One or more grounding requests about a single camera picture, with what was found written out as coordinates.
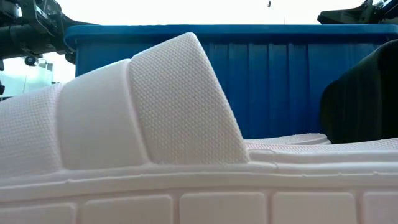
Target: blue plastic crate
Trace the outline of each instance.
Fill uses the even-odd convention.
[[[318,133],[319,102],[336,80],[395,25],[75,26],[76,76],[194,32],[226,93],[244,138]]]

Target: blue container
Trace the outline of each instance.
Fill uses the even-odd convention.
[[[395,25],[75,26],[65,42],[79,76],[185,32],[202,43],[244,138],[320,132],[327,84],[398,38]]]

